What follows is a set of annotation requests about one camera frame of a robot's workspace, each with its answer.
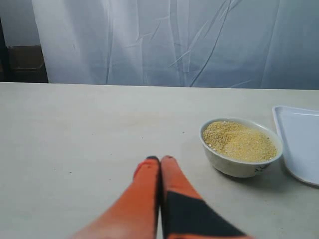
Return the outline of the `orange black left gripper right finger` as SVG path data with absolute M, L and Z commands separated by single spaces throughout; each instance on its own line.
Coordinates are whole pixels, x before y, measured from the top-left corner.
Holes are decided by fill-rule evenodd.
M 201 198 L 176 159 L 161 159 L 162 230 L 165 239 L 250 239 Z

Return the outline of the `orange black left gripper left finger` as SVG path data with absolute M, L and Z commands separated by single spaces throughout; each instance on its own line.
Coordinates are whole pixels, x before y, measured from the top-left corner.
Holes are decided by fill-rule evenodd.
M 155 239 L 159 214 L 160 162 L 149 156 L 117 201 L 73 239 Z

